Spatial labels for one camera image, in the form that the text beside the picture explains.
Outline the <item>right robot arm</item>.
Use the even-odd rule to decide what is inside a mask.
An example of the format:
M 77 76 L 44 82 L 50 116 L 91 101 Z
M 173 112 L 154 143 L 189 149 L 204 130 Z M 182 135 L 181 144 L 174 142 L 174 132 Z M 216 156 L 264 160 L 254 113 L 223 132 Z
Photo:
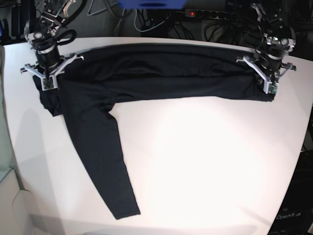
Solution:
M 26 64 L 21 72 L 29 72 L 39 78 L 43 91 L 58 88 L 58 75 L 64 73 L 65 67 L 76 59 L 83 59 L 75 53 L 61 56 L 58 50 L 59 46 L 67 45 L 77 37 L 76 31 L 72 29 L 59 33 L 87 5 L 86 0 L 81 1 L 78 9 L 69 15 L 68 9 L 74 3 L 74 0 L 45 0 L 40 16 L 25 24 L 24 37 L 34 50 L 37 62 L 34 65 Z

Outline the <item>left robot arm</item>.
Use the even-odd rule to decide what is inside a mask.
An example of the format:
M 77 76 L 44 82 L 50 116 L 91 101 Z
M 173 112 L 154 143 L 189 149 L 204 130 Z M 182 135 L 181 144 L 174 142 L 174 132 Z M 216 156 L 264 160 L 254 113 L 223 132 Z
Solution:
M 290 70 L 296 71 L 295 65 L 283 62 L 296 45 L 295 31 L 287 25 L 282 1 L 255 0 L 251 8 L 257 13 L 261 43 L 252 56 L 245 55 L 236 61 L 246 63 L 257 73 L 264 93 L 275 95 L 280 79 Z

